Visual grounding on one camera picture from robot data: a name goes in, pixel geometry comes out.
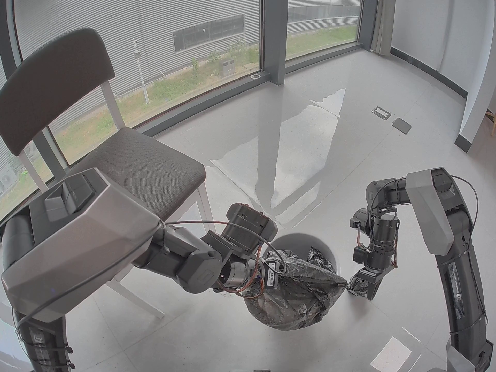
gray floor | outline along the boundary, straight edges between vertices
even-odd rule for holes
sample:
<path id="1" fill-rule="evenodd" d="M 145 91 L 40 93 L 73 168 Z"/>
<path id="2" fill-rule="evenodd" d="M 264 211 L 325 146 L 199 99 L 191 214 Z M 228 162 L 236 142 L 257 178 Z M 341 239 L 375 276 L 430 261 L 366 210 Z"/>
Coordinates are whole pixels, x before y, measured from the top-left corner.
<path id="1" fill-rule="evenodd" d="M 392 113 L 383 121 L 371 113 Z M 471 151 L 453 143 L 464 100 L 394 57 L 358 51 L 295 72 L 284 86 L 263 84 L 182 123 L 158 140 L 201 161 L 214 218 L 246 202 L 274 218 L 280 233 L 324 240 L 352 276 L 353 213 L 372 180 L 444 166 L 479 193 L 473 243 L 496 339 L 496 137 L 485 119 Z M 408 135 L 391 126 L 412 125 Z M 459 185 L 471 211 L 475 199 Z M 197 215 L 194 209 L 189 216 Z M 394 337 L 411 350 L 400 372 L 445 368 L 449 326 L 434 257 L 410 206 L 400 207 L 399 269 L 374 301 L 343 294 L 315 326 L 279 332 L 263 326 L 242 299 L 191 295 L 174 282 L 134 269 L 123 284 L 166 313 L 157 320 L 103 287 L 67 315 L 77 371 L 376 371 L 370 363 Z M 194 229 L 201 234 L 201 227 Z M 29 370 L 12 328 L 0 321 L 0 370 Z M 7 363 L 17 363 L 19 368 Z M 490 370 L 496 370 L 496 362 Z"/>

window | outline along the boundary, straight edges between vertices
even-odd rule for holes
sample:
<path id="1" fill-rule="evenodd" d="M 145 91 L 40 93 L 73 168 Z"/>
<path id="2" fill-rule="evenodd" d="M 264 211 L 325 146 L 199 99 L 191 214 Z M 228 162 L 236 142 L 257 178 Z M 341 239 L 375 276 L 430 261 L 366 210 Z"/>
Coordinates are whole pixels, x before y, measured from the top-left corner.
<path id="1" fill-rule="evenodd" d="M 177 30 L 172 33 L 174 50 L 178 52 L 208 41 L 243 33 L 244 28 L 245 16 L 238 15 Z"/>
<path id="2" fill-rule="evenodd" d="M 114 66 L 110 84 L 130 127 L 260 69 L 260 0 L 14 0 L 14 11 L 24 58 L 68 30 L 94 28 Z M 227 60 L 234 65 L 225 71 Z M 99 89 L 50 129 L 70 164 L 116 131 Z"/>
<path id="3" fill-rule="evenodd" d="M 286 59 L 357 40 L 361 0 L 289 0 Z"/>
<path id="4" fill-rule="evenodd" d="M 5 74 L 0 62 L 0 87 L 3 87 L 5 82 Z M 24 148 L 24 151 L 44 181 L 53 177 L 33 141 Z M 29 176 L 21 160 L 9 151 L 0 138 L 0 221 L 36 189 L 38 187 Z"/>

barcode label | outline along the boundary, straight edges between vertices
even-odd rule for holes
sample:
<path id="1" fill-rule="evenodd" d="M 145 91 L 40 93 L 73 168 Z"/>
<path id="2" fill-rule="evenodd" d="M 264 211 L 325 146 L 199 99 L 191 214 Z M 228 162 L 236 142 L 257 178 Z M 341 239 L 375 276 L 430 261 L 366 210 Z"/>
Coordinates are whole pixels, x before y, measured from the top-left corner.
<path id="1" fill-rule="evenodd" d="M 269 262 L 269 267 L 273 270 L 276 269 L 276 263 L 275 262 Z M 269 274 L 267 275 L 267 286 L 268 287 L 273 287 L 274 286 L 274 276 L 275 273 L 269 269 Z"/>

beige curtain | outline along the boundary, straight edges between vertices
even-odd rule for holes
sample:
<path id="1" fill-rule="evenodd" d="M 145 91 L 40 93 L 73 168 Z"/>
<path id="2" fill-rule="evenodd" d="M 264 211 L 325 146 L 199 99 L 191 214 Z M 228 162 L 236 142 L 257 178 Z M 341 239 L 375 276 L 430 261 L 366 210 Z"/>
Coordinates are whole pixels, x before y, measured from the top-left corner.
<path id="1" fill-rule="evenodd" d="M 391 53 L 395 4 L 396 0 L 379 0 L 377 4 L 377 16 L 375 17 L 371 49 L 381 55 Z"/>

grass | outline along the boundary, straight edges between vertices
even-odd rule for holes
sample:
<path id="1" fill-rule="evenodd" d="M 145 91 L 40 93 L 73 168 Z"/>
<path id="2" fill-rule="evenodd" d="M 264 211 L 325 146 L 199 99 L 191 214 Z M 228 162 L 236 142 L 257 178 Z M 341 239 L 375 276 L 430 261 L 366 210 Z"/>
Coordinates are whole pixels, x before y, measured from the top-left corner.
<path id="1" fill-rule="evenodd" d="M 320 29 L 315 32 L 288 35 L 286 59 L 294 58 L 330 46 L 356 39 L 356 25 Z M 259 69 L 258 46 L 247 46 L 243 41 L 232 44 L 225 53 L 213 51 L 203 62 L 192 59 L 191 66 L 147 86 L 149 103 L 145 103 L 141 89 L 117 100 L 126 125 L 132 127 L 175 105 L 217 87 L 234 78 Z M 236 74 L 227 78 L 219 76 L 219 61 L 234 59 Z M 68 127 L 54 133 L 57 143 L 69 164 L 74 163 L 115 133 L 116 128 L 106 106 L 96 109 Z M 53 175 L 41 157 L 33 164 L 44 180 Z M 26 171 L 6 195 L 0 197 L 0 220 L 36 190 L 33 179 Z"/>

